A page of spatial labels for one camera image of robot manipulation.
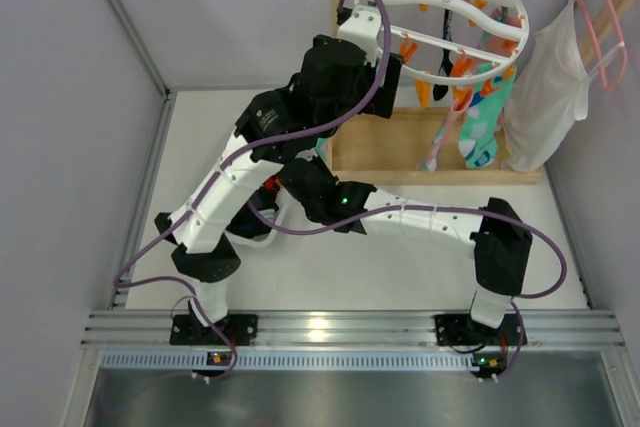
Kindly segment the white round clip hanger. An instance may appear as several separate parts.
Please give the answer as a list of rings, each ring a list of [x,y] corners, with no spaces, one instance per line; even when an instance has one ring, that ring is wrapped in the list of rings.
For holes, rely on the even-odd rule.
[[[489,84],[505,79],[527,44],[529,16],[521,0],[382,0],[383,4],[423,14],[441,13],[448,26],[440,34],[393,20],[391,33],[407,57],[402,72],[419,81],[447,86]],[[414,58],[419,48],[450,57],[451,71],[431,73]]]

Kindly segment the mint green sock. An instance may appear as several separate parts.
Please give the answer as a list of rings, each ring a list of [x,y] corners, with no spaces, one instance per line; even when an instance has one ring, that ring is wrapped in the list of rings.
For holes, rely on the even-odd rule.
[[[474,95],[465,111],[458,138],[458,149],[467,169],[487,167],[496,159],[498,143],[495,134],[516,74],[517,68],[511,65],[500,75],[474,86]]]

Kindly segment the black sock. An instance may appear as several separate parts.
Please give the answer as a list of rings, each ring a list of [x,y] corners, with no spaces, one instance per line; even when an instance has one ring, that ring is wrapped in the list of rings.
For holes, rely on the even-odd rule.
[[[451,17],[452,12],[448,9],[444,11],[443,27],[442,27],[442,39],[451,42]],[[441,77],[448,77],[453,69],[453,63],[450,59],[450,51],[444,49],[442,51],[441,63],[438,70],[438,75]],[[432,89],[433,99],[438,102],[442,100],[449,91],[449,86],[445,84],[435,84]]]

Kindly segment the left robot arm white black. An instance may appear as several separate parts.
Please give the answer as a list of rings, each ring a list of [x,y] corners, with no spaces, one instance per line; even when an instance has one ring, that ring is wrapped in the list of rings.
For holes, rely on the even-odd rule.
[[[268,180],[277,178],[311,222],[365,233],[359,217],[376,187],[341,182],[321,158],[302,155],[355,115],[389,118],[401,66],[390,51],[369,61],[357,43],[316,36],[289,83],[256,95],[241,113],[208,178],[179,209],[156,215],[158,233],[175,246],[176,270],[193,281],[196,324],[227,316],[229,279],[240,266],[227,232]]]

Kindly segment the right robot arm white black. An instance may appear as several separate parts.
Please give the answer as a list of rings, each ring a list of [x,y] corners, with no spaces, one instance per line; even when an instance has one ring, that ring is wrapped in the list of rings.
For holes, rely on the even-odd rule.
[[[470,318],[489,329],[503,323],[521,294],[532,234],[511,205],[491,197],[463,211],[393,195],[372,184],[342,182],[319,159],[296,159],[277,175],[307,219],[339,233],[404,236],[470,257],[476,289]]]

